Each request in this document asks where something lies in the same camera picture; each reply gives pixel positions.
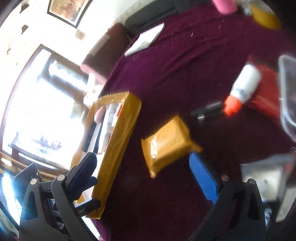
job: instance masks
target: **framed picture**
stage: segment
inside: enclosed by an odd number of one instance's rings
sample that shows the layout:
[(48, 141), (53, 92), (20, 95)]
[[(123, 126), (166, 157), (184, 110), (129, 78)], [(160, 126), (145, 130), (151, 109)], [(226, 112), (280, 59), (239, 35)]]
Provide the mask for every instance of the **framed picture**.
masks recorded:
[(47, 13), (77, 28), (92, 0), (50, 0)]

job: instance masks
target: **window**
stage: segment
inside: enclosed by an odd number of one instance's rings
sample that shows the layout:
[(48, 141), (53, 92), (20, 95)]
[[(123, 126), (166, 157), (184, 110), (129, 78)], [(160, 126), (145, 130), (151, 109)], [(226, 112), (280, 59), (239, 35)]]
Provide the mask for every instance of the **window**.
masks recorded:
[(68, 170), (88, 113), (86, 84), (77, 65), (41, 45), (7, 104), (2, 150), (17, 161)]

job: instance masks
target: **purple bedsheet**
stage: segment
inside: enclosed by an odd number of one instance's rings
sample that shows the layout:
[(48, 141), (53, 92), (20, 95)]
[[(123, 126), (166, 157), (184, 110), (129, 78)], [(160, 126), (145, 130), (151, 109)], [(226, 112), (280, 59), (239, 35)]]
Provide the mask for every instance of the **purple bedsheet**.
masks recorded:
[[(190, 111), (224, 100), (249, 54), (277, 66), (281, 54), (296, 53), (285, 31), (265, 29), (239, 13), (221, 15), (211, 4), (164, 22), (163, 32), (148, 49), (119, 59), (103, 92), (130, 91), (142, 100), (106, 209), (97, 221), (112, 241), (187, 240), (210, 208), (191, 174), (188, 156), (151, 179), (140, 139), (175, 114), (186, 119)], [(280, 127), (247, 107), (233, 118), (188, 125), (204, 148), (203, 158), (233, 178), (239, 178), (239, 163), (285, 153), (293, 145)]]

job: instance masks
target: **white bottle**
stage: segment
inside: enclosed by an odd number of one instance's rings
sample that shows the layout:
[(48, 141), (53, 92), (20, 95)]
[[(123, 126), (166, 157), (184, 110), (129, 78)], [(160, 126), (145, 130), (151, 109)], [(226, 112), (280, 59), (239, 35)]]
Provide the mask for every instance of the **white bottle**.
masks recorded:
[(252, 97), (261, 78), (260, 71), (254, 65), (247, 64), (243, 67), (224, 103), (223, 111), (227, 116), (238, 113), (242, 105)]

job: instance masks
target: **yellow box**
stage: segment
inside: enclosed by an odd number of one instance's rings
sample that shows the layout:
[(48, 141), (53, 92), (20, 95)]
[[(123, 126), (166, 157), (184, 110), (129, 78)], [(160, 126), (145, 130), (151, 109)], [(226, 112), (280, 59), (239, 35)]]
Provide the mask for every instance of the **yellow box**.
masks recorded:
[[(88, 215), (90, 218), (101, 218), (106, 206), (107, 198), (112, 188), (115, 176), (121, 163), (121, 159), (128, 145), (133, 128), (141, 110), (141, 101), (129, 92), (117, 93), (103, 96), (95, 102), (84, 123), (84, 135), (78, 150), (73, 156), (71, 167), (78, 165), (83, 154), (83, 147), (90, 127), (94, 121), (94, 115), (103, 105), (111, 103), (123, 103), (122, 110), (114, 126), (108, 146), (106, 148), (102, 163), (97, 175), (98, 184), (95, 185), (91, 197), (101, 201), (101, 207)], [(83, 202), (85, 195), (82, 195), (78, 203)]]

